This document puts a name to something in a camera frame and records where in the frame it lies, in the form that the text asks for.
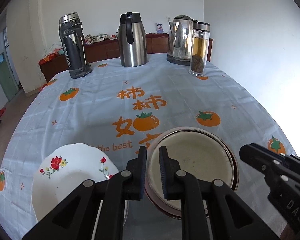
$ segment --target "brown sideboard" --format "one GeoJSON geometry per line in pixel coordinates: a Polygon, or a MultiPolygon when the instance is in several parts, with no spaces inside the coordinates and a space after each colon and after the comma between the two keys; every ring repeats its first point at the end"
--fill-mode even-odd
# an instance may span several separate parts
{"type": "MultiPolygon", "coordinates": [[[[207,60],[210,61],[213,39],[209,40],[207,60]]],[[[147,53],[165,53],[168,50],[168,34],[146,34],[147,53]]],[[[105,59],[120,57],[117,40],[105,40],[84,46],[88,62],[96,62],[105,59]]],[[[56,74],[68,69],[65,55],[59,55],[52,60],[40,65],[46,81],[49,82],[56,74]]]]}

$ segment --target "table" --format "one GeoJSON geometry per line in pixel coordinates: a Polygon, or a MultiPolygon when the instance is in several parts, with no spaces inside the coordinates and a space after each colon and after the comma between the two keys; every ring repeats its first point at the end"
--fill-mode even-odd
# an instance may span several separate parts
{"type": "MultiPolygon", "coordinates": [[[[166,54],[148,59],[135,68],[122,67],[119,58],[96,62],[93,72],[79,79],[64,71],[33,101],[1,166],[5,186],[0,191],[0,223],[13,240],[37,223],[31,205],[33,174],[55,149],[79,142],[98,147],[120,171],[136,157],[140,145],[179,126],[205,129],[229,145],[239,163],[238,195],[280,234],[286,223],[267,200],[264,176],[238,155],[241,146],[252,142],[295,154],[277,123],[242,86],[209,62],[205,77],[199,79],[188,67],[166,61],[166,54]],[[220,124],[212,118],[214,126],[202,125],[196,118],[199,111],[219,116],[220,124]],[[158,122],[140,121],[137,116],[145,114],[158,122]]],[[[181,221],[162,214],[145,196],[130,202],[123,239],[181,239],[181,221]]]]}

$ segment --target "glass bottle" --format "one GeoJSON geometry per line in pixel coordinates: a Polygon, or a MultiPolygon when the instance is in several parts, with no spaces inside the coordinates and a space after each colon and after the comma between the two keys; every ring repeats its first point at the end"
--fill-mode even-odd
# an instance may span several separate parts
{"type": "Polygon", "coordinates": [[[191,75],[201,77],[203,76],[204,68],[207,62],[210,24],[204,22],[194,22],[192,36],[192,56],[190,59],[189,73],[191,75]]]}

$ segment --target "thermos lid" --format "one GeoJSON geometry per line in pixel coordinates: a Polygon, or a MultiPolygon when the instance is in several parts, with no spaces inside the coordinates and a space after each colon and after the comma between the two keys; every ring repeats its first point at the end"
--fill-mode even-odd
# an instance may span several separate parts
{"type": "Polygon", "coordinates": [[[78,13],[74,12],[74,13],[69,13],[69,14],[66,14],[62,17],[60,17],[59,19],[59,24],[63,23],[63,22],[66,22],[70,19],[73,19],[73,18],[79,18],[79,15],[78,13]]]}
{"type": "Polygon", "coordinates": [[[194,19],[191,19],[189,16],[187,15],[178,15],[175,17],[175,19],[178,19],[178,20],[189,20],[189,21],[195,21],[194,19]]]}
{"type": "Polygon", "coordinates": [[[132,23],[141,23],[141,16],[140,13],[132,13],[132,12],[127,12],[122,15],[120,15],[120,25],[121,24],[126,24],[126,19],[131,18],[132,23]]]}
{"type": "Polygon", "coordinates": [[[210,32],[210,24],[204,22],[194,22],[193,28],[199,31],[210,32]]]}

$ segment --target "yellow flower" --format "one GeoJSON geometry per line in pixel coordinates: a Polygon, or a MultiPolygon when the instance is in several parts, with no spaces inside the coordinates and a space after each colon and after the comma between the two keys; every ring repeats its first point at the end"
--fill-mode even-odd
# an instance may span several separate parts
{"type": "Polygon", "coordinates": [[[63,166],[66,166],[66,162],[65,162],[65,160],[61,160],[61,163],[59,163],[59,165],[61,166],[61,167],[63,167],[63,166]]]}

